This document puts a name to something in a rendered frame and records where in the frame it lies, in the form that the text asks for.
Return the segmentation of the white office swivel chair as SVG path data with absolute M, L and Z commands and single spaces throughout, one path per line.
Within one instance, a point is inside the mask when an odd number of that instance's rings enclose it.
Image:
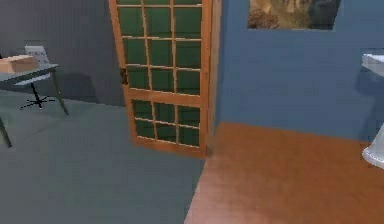
M 48 55 L 43 46 L 26 45 L 25 52 L 27 55 L 34 57 L 39 67 L 50 64 Z M 50 72 L 41 70 L 41 71 L 32 73 L 31 75 L 28 75 L 26 78 L 23 78 L 21 81 L 16 83 L 17 87 L 29 85 L 32 88 L 32 92 L 35 97 L 34 100 L 28 100 L 26 105 L 21 106 L 21 109 L 30 107 L 32 105 L 37 105 L 40 109 L 42 109 L 44 103 L 51 101 L 51 99 L 48 96 L 41 98 L 34 85 L 35 82 L 47 80 L 51 77 L 52 77 L 52 74 Z

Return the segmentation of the wooden glass-paned room door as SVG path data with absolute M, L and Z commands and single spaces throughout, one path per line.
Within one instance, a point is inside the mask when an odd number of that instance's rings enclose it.
M 220 0 L 108 0 L 135 145 L 205 158 L 213 140 Z

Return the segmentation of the framed brown landscape picture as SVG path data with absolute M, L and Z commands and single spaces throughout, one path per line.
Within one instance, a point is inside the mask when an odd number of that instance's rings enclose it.
M 249 0 L 248 29 L 332 30 L 341 0 Z

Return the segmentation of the grey desk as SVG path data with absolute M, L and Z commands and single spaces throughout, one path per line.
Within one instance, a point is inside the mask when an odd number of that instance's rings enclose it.
M 56 91 L 56 98 L 60 103 L 60 106 L 63 109 L 64 113 L 66 115 L 69 115 L 58 87 L 58 82 L 56 78 L 56 70 L 58 67 L 59 67 L 59 64 L 43 64 L 43 65 L 40 65 L 38 68 L 28 70 L 28 71 L 17 72 L 17 73 L 0 73 L 0 82 L 4 82 L 4 81 L 14 82 L 17 79 L 35 78 L 35 77 L 50 73 L 53 81 L 53 85 Z M 7 147 L 11 148 L 12 143 L 1 117 L 0 117 L 0 134 L 2 135 L 3 140 L 5 141 Z

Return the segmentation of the tan cardboard box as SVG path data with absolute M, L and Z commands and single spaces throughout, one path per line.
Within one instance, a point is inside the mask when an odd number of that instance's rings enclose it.
M 0 59 L 0 73 L 15 74 L 36 69 L 38 63 L 31 55 L 17 55 Z

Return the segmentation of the white pedestal sink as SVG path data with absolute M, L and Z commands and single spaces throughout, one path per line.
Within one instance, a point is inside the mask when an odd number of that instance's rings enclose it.
M 362 66 L 371 73 L 369 90 L 376 106 L 369 119 L 375 128 L 375 136 L 362 156 L 369 164 L 384 169 L 384 54 L 363 54 Z

